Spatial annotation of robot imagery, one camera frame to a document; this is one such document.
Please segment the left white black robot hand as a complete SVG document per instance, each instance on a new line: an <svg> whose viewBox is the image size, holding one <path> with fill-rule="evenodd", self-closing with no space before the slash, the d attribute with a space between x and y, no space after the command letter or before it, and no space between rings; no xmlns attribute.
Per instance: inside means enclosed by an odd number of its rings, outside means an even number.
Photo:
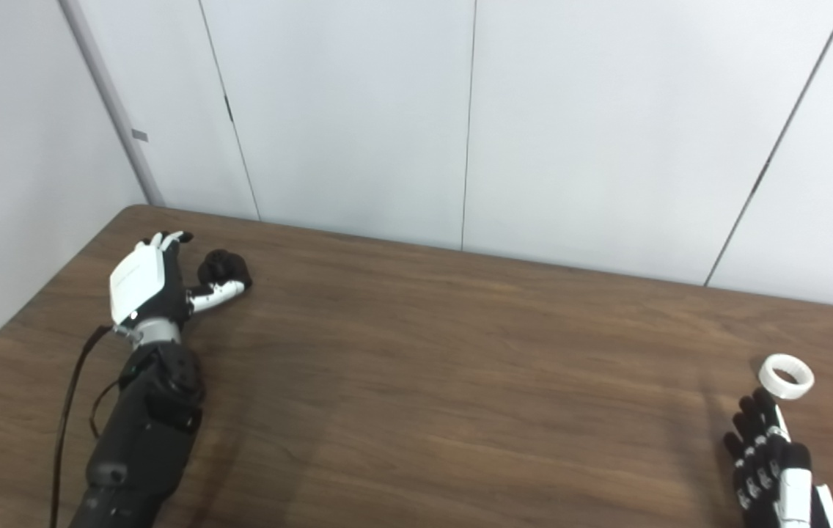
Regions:
<svg viewBox="0 0 833 528"><path fill-rule="evenodd" d="M253 285L242 255L216 249L199 264L196 285L186 285L179 264L188 231L158 232L144 238L109 277L109 309L117 326L134 329L146 320L182 326L197 313L219 307Z"/></svg>

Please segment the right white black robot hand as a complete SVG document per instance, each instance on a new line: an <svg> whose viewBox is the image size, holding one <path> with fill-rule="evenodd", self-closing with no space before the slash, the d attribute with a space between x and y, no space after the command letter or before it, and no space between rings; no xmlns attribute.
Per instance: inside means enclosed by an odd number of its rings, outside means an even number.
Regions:
<svg viewBox="0 0 833 528"><path fill-rule="evenodd" d="M815 483L811 451L793 441L764 387L744 395L724 434L732 492L745 527L833 527L833 497Z"/></svg>

